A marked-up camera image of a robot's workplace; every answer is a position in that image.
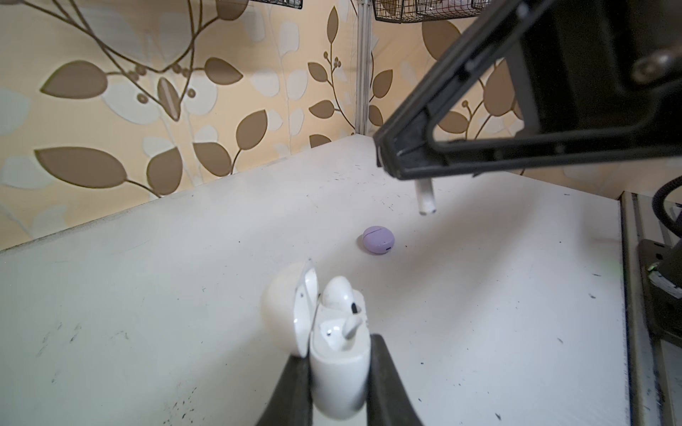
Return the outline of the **purple round charging case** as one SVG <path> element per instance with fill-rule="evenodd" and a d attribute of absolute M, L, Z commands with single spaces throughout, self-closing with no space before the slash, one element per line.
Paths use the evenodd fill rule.
<path fill-rule="evenodd" d="M 362 234 L 362 246 L 374 255 L 388 253 L 394 247 L 394 243 L 394 234 L 383 226 L 371 226 Z"/>

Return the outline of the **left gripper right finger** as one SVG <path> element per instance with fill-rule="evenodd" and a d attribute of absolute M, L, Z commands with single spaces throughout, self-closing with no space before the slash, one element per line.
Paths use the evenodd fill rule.
<path fill-rule="evenodd" d="M 385 339 L 372 334 L 367 397 L 367 425 L 422 425 L 403 386 Z"/>

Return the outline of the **white earbud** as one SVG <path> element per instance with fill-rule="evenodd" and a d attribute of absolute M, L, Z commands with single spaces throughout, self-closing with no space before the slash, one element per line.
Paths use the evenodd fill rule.
<path fill-rule="evenodd" d="M 419 214 L 428 216 L 436 212 L 433 181 L 431 179 L 416 179 L 417 205 Z"/>
<path fill-rule="evenodd" d="M 341 335 L 346 341 L 354 339 L 362 324 L 362 317 L 360 308 L 355 303 L 350 281 L 343 276 L 332 278 L 323 291 L 321 304 L 327 309 L 344 314 Z"/>

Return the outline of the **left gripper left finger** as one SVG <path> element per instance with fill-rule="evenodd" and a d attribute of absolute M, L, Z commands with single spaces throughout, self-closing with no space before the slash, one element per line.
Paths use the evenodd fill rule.
<path fill-rule="evenodd" d="M 308 358 L 290 356 L 257 426 L 311 426 L 314 404 Z"/>

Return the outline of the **white round charging case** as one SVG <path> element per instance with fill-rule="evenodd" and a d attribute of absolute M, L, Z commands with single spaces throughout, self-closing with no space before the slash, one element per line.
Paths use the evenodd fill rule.
<path fill-rule="evenodd" d="M 263 291 L 261 318 L 279 349 L 309 359 L 315 407 L 328 418 L 346 420 L 361 410 L 368 394 L 369 321 L 364 296 L 353 288 L 362 324 L 346 341 L 345 316 L 321 304 L 324 289 L 310 262 L 291 264 Z"/>

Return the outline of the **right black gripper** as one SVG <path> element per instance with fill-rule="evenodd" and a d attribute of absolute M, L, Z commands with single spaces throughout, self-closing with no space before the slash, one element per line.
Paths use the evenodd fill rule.
<path fill-rule="evenodd" d="M 497 60 L 524 129 L 440 143 L 436 125 Z M 681 153 L 679 1 L 497 1 L 445 51 L 374 141 L 400 180 Z"/>

